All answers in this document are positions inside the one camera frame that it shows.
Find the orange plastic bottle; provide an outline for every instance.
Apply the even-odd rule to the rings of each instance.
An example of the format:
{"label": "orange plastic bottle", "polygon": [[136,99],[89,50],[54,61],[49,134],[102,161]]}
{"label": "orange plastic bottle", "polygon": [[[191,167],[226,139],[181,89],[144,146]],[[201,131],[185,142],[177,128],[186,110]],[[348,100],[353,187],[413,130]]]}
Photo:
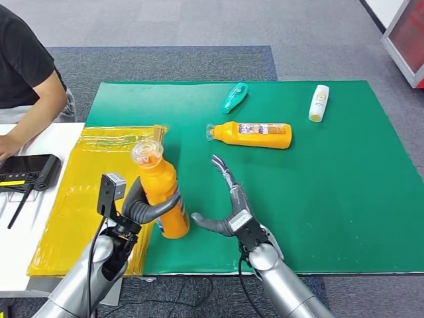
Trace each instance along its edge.
{"label": "orange plastic bottle", "polygon": [[[162,203],[180,191],[177,172],[171,163],[163,159],[164,148],[157,141],[143,141],[134,147],[131,157],[140,165],[141,183],[151,205]],[[174,209],[156,219],[162,235],[167,239],[179,239],[189,229],[189,219],[181,199]]]}
{"label": "orange plastic bottle", "polygon": [[206,137],[209,141],[216,139],[226,144],[286,149],[291,142],[291,126],[229,121],[223,125],[207,125]]}

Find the robotic arm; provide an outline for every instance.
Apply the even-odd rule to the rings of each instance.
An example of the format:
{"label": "robotic arm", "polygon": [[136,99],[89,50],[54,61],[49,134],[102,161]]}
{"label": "robotic arm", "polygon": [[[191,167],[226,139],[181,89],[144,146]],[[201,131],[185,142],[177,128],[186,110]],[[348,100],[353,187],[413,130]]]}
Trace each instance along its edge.
{"label": "robotic arm", "polygon": [[280,317],[333,317],[284,262],[275,238],[252,216],[244,191],[235,182],[223,160],[214,155],[211,162],[226,180],[232,211],[221,221],[204,219],[199,213],[193,213],[192,217],[197,225],[226,237],[236,236],[242,259],[254,270]]}
{"label": "robotic arm", "polygon": [[[212,164],[227,183],[232,211],[221,221],[204,219],[193,213],[192,217],[196,224],[226,237],[236,236],[242,259],[253,268],[280,317],[333,318],[325,306],[284,264],[275,238],[252,216],[244,190],[235,181],[223,160],[213,156]],[[124,275],[141,225],[163,215],[180,200],[180,195],[175,194],[166,202],[150,206],[137,178],[124,200],[119,214],[115,201],[122,199],[124,191],[125,182],[121,177],[116,174],[102,176],[97,212],[103,219],[97,233],[32,318],[88,318],[91,315],[91,309],[96,308]],[[100,232],[105,219],[116,225]]]}
{"label": "robotic arm", "polygon": [[[98,229],[107,218],[116,223],[89,243],[81,257],[55,288],[32,318],[86,318],[88,308],[94,311],[128,266],[128,257],[137,241],[140,224],[151,222],[174,208],[180,198],[173,195],[166,202],[154,207],[147,203],[146,194],[137,178],[130,189],[118,214],[115,201],[122,199],[125,181],[116,174],[103,174],[99,193],[97,212],[103,216]],[[91,264],[90,275],[88,264]]]}

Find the yellow plastic sheet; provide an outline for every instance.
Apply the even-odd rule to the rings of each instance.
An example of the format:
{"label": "yellow plastic sheet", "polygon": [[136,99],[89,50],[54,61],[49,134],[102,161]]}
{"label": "yellow plastic sheet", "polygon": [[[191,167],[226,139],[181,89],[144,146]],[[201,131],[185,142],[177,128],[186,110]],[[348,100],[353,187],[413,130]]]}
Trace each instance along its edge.
{"label": "yellow plastic sheet", "polygon": [[[135,143],[162,141],[164,128],[84,128],[60,183],[44,234],[28,268],[29,276],[66,275],[88,244],[101,221],[97,212],[102,174],[116,172],[127,181],[127,191],[137,176],[130,157]],[[120,211],[123,199],[116,202]],[[143,225],[129,259],[127,275],[142,273],[153,223]]]}

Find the green table surface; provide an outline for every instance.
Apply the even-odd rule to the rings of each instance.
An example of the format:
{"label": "green table surface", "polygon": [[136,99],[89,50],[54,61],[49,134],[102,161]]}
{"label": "green table surface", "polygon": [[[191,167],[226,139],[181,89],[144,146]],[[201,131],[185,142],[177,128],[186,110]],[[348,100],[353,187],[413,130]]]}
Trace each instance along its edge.
{"label": "green table surface", "polygon": [[[324,81],[321,123],[308,119],[318,82],[250,82],[231,114],[235,83],[102,83],[86,126],[167,125],[164,156],[176,167],[189,213],[221,219],[231,208],[210,159],[221,156],[258,221],[300,274],[424,272],[424,185],[366,81]],[[207,142],[207,123],[289,123],[287,150]],[[229,273],[235,238],[197,227],[167,240],[155,227],[144,274]]]}

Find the black t-shirt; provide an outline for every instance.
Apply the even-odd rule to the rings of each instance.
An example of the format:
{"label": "black t-shirt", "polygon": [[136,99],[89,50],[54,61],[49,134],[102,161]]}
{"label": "black t-shirt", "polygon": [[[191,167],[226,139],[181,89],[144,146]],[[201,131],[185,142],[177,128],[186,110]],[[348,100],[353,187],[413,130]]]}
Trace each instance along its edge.
{"label": "black t-shirt", "polygon": [[33,105],[38,96],[32,87],[54,70],[62,81],[53,57],[28,25],[0,5],[0,109]]}

